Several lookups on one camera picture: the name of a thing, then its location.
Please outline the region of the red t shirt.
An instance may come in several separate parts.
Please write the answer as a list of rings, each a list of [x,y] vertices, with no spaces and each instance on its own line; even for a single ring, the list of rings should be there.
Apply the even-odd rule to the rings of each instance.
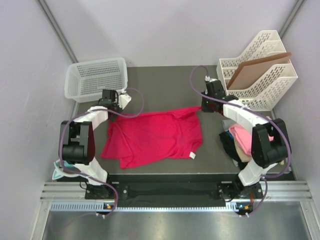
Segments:
[[[102,159],[118,160],[121,169],[163,159],[194,159],[203,144],[200,106],[119,116],[108,124]]]

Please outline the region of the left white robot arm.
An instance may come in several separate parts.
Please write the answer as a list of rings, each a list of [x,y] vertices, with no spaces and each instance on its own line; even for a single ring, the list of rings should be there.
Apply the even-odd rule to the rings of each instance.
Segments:
[[[102,198],[109,198],[114,191],[107,182],[108,173],[98,163],[95,154],[94,130],[109,119],[121,113],[120,95],[116,90],[104,89],[102,98],[86,112],[63,121],[60,126],[59,163],[55,170],[69,178],[84,177],[90,185],[96,186],[96,192]]]

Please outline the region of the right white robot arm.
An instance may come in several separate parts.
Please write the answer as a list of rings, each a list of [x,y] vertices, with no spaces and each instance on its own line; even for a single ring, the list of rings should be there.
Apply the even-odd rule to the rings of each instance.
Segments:
[[[280,118],[270,120],[246,107],[237,97],[226,95],[220,80],[205,78],[201,92],[203,112],[217,112],[243,127],[251,136],[252,160],[234,180],[233,192],[245,198],[260,178],[284,159],[291,158],[286,124]]]

